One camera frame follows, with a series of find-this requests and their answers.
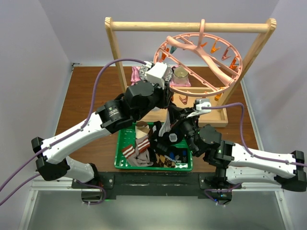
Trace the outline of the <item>pink round clip hanger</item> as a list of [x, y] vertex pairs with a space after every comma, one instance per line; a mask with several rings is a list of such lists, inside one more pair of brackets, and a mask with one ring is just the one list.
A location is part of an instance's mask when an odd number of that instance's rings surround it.
[[153, 62], [184, 68], [197, 83], [208, 88], [196, 96], [222, 94], [239, 81], [243, 72], [241, 54], [205, 20], [156, 23], [154, 29], [171, 34], [158, 47]]

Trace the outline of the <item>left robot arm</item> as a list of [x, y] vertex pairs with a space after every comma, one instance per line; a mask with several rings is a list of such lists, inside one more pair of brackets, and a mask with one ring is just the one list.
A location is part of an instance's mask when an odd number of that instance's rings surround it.
[[65, 176], [89, 188], [96, 187], [99, 184], [96, 166], [76, 161], [69, 155], [98, 138], [132, 126], [156, 107], [166, 109], [172, 96], [169, 83], [160, 86], [145, 80], [138, 81], [65, 132], [49, 139], [32, 139], [32, 147], [37, 154], [37, 171], [46, 181]]

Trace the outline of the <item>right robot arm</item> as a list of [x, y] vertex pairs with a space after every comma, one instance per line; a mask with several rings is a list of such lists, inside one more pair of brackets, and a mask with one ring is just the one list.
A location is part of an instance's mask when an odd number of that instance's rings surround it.
[[214, 189], [245, 182], [278, 184], [292, 192], [307, 190], [307, 174], [303, 152], [271, 153], [250, 149], [244, 140], [241, 144], [222, 139], [222, 134], [211, 125], [199, 127], [199, 116], [211, 112], [210, 103], [199, 103], [193, 108], [169, 105], [172, 128], [183, 134], [192, 156], [216, 167], [215, 176], [209, 179]]

